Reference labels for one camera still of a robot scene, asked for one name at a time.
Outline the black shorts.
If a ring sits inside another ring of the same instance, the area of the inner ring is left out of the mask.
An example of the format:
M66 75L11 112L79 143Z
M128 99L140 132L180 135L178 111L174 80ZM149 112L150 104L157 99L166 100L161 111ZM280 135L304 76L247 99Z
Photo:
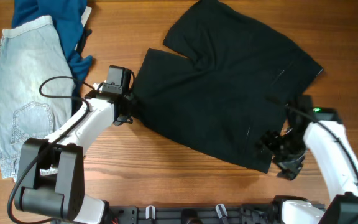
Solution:
M199 1L149 49L133 88L133 116L196 151L259 172L271 153L257 143L280 131L283 104L322 66L285 35L219 1Z

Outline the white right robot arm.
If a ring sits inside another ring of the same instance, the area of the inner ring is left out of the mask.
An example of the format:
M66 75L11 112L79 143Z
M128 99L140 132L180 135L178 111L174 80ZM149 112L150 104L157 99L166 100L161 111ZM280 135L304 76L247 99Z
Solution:
M289 130L285 134L266 132L262 147L273 154L280 168L278 176L294 180L303 168L310 150L329 192L325 210L301 197L276 196L267 214L273 223L358 223L358 159L349 144L346 128L334 108L313 106L309 95L284 103L266 100L284 108Z

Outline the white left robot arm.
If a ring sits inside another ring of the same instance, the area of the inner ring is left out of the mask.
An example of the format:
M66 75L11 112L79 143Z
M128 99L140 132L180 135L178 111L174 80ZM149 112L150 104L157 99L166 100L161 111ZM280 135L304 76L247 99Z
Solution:
M111 125L132 123L129 94L91 90L81 109L58 131L29 138L21 149L18 180L8 199L9 218L16 208L44 215L46 222L113 223L109 203L85 192L84 156Z

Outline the light blue denim shorts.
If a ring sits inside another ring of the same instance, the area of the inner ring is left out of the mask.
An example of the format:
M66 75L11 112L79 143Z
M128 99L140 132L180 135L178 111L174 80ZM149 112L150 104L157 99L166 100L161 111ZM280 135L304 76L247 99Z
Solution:
M21 147L42 139L72 114L75 87L50 16L41 16L0 38L0 170L17 178Z

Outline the blue garment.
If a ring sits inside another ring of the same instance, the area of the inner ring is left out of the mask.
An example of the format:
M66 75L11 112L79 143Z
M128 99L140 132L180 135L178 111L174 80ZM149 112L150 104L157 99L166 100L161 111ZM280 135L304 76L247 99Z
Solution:
M92 56L81 56L86 39L91 34L91 30L85 28L90 13L86 0L16 0L12 27L40 16L51 16L73 77L84 80L93 61Z

